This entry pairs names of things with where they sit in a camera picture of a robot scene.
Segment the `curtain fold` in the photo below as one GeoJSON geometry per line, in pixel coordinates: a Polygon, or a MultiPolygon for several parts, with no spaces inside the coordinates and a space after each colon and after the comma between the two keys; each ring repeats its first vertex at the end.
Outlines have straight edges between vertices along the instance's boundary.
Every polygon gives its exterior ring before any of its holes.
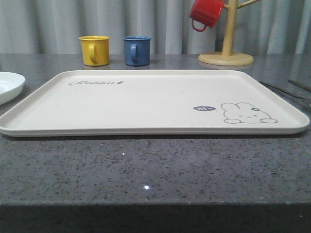
{"type": "MultiPolygon", "coordinates": [[[[193,3],[0,0],[0,53],[81,53],[78,37],[83,35],[109,36],[111,54],[123,53],[127,35],[150,36],[151,53],[156,54],[221,50],[227,10],[214,28],[199,33],[189,18],[193,3]]],[[[310,53],[310,20],[311,0],[261,0],[239,9],[233,50],[251,55],[310,53]]]]}

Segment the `mug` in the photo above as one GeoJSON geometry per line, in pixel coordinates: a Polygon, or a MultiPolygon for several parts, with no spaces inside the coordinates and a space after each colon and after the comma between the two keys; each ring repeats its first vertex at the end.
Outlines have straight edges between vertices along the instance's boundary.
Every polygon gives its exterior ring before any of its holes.
{"type": "Polygon", "coordinates": [[[83,62],[87,66],[103,66],[110,62],[109,37],[104,35],[90,35],[79,37],[83,62]]]}
{"type": "Polygon", "coordinates": [[[126,36],[123,40],[127,65],[144,66],[150,64],[150,37],[126,36]]]}
{"type": "Polygon", "coordinates": [[[195,0],[189,17],[192,18],[192,27],[198,32],[203,32],[207,26],[214,27],[224,8],[223,0],[195,0]],[[203,29],[194,26],[194,21],[204,24],[203,29]]]}

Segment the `red mug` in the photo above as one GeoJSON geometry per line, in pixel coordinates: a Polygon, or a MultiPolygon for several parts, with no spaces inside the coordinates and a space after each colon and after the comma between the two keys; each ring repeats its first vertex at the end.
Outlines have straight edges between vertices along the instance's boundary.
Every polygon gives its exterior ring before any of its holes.
{"type": "Polygon", "coordinates": [[[203,32],[207,26],[214,27],[224,8],[223,0],[195,0],[189,17],[192,18],[192,27],[198,32],[203,32]],[[194,21],[204,24],[203,29],[194,26],[194,21]]]}

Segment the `gray countertop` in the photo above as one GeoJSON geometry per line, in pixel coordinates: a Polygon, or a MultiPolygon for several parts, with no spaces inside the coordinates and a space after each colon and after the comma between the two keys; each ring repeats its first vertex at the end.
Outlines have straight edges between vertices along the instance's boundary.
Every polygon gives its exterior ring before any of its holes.
{"type": "MultiPolygon", "coordinates": [[[[311,56],[255,57],[238,69],[310,97],[311,56]]],[[[26,78],[0,115],[56,74],[93,69],[214,69],[197,55],[152,55],[130,67],[112,55],[87,67],[81,55],[0,54],[0,71],[26,78]]],[[[311,108],[284,97],[311,117],[311,108]]],[[[14,138],[0,135],[0,205],[245,204],[311,202],[311,130],[294,135],[149,135],[14,138]]]]}

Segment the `white plate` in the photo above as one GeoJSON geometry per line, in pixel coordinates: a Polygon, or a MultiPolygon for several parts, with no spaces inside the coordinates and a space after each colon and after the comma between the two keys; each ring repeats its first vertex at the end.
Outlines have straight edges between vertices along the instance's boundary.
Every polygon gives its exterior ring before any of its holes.
{"type": "Polygon", "coordinates": [[[0,117],[11,136],[291,134],[309,118],[232,70],[58,74],[0,117]]]}
{"type": "Polygon", "coordinates": [[[0,72],[0,104],[4,104],[23,90],[25,78],[20,74],[0,72]]]}

